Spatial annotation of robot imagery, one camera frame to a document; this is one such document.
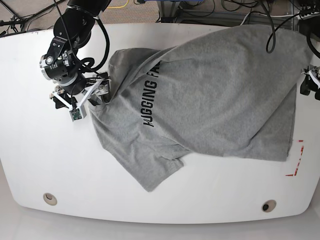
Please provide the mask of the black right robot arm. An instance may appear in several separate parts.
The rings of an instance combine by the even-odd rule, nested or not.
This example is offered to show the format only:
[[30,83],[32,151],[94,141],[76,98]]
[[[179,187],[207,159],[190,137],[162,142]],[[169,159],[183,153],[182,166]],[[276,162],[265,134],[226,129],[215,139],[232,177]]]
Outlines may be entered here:
[[[75,105],[75,95],[81,93],[88,80],[84,73],[97,73],[106,63],[110,39],[99,14],[110,4],[108,0],[70,0],[64,13],[53,26],[53,39],[39,66],[47,80],[56,81],[64,91],[62,98]],[[78,50],[91,38],[91,30],[98,24],[105,38],[105,51],[99,64],[92,57],[79,59]]]

